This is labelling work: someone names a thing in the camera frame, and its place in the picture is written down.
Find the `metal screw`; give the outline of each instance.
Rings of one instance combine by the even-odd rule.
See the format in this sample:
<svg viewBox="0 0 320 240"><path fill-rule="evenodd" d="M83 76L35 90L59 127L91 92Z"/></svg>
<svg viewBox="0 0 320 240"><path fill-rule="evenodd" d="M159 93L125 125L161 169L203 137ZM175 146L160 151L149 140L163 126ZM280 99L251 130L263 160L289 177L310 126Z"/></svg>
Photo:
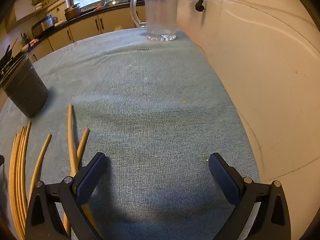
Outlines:
<svg viewBox="0 0 320 240"><path fill-rule="evenodd" d="M65 177L63 181L68 184L72 181L72 177Z"/></svg>
<svg viewBox="0 0 320 240"><path fill-rule="evenodd" d="M275 180L273 182L273 184L275 184L276 187L280 187L281 186L281 183L279 181L277 181L277 180Z"/></svg>
<svg viewBox="0 0 320 240"><path fill-rule="evenodd" d="M43 182L41 180L39 180L37 183L36 183L36 187L41 187L43 184Z"/></svg>
<svg viewBox="0 0 320 240"><path fill-rule="evenodd" d="M244 178L243 178L243 181L244 181L245 183L248 183L248 184L252 183L252 179L249 178L249 177L244 177Z"/></svg>

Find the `glass mug handle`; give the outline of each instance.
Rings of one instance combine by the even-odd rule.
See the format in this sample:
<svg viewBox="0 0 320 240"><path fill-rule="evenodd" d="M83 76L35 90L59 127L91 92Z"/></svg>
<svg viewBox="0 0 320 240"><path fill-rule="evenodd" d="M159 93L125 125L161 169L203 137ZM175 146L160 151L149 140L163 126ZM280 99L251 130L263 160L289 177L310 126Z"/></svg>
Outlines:
<svg viewBox="0 0 320 240"><path fill-rule="evenodd" d="M136 4L137 4L137 0L131 0L130 1L130 15L131 15L131 18L132 18L132 20L134 21L134 23L138 27L146 27L147 23L140 21L139 18L138 18L137 11L136 11Z"/></svg>

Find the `blue gripper pad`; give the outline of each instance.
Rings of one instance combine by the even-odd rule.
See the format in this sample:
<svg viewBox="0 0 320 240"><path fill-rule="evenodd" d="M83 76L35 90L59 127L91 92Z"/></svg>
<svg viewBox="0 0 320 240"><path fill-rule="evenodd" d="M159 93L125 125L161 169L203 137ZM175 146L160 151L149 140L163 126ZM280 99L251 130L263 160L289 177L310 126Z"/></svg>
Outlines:
<svg viewBox="0 0 320 240"><path fill-rule="evenodd" d="M77 204L83 205L89 198L98 184L101 176L107 169L107 157L103 153L97 153L89 164L79 170L75 175L73 192L77 196Z"/></svg>
<svg viewBox="0 0 320 240"><path fill-rule="evenodd" d="M210 155L209 168L228 202L237 206L241 201L243 191L241 175L235 168L230 167L219 153Z"/></svg>

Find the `cabinet door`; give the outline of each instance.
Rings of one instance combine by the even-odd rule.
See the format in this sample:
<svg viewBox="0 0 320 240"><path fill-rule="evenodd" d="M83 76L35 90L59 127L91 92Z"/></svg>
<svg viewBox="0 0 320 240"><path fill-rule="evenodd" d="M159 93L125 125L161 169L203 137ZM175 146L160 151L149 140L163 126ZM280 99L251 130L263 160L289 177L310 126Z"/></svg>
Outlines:
<svg viewBox="0 0 320 240"><path fill-rule="evenodd" d="M49 42L53 51L63 48L71 43L73 43L73 38L69 27L66 27L55 34L49 36Z"/></svg>
<svg viewBox="0 0 320 240"><path fill-rule="evenodd" d="M102 33L113 32L117 26L123 29L134 28L134 22L130 16L130 8L122 8L99 14Z"/></svg>
<svg viewBox="0 0 320 240"><path fill-rule="evenodd" d="M69 26L74 41L101 34L98 16L84 19Z"/></svg>
<svg viewBox="0 0 320 240"><path fill-rule="evenodd" d="M53 52L50 42L48 39L41 41L31 52L30 54L33 57L34 61L41 59L42 57L48 55L49 53Z"/></svg>
<svg viewBox="0 0 320 240"><path fill-rule="evenodd" d="M145 6L137 6L136 7L136 12L137 12L137 15L138 15L138 18L140 19L140 21L142 22L146 22L146 9L145 9Z"/></svg>

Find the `blue tablecloth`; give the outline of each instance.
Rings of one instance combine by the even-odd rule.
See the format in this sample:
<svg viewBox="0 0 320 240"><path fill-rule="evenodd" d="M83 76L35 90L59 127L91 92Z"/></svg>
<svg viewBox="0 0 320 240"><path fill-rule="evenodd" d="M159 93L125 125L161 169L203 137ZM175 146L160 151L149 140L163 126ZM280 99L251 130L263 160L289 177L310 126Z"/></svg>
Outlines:
<svg viewBox="0 0 320 240"><path fill-rule="evenodd" d="M235 107L184 33L170 42L148 41L142 28L106 33L59 49L34 67L49 97L32 118L26 190L48 133L52 140L40 179L57 183L69 175L66 129L72 103L76 141L84 127L91 130L83 165L98 151L110 158L89 201L105 239L212 239L234 208L209 171L206 159L213 152L259 182ZM15 232L5 181L14 134L28 119L8 100L0 122L0 154L6 161L1 205Z"/></svg>

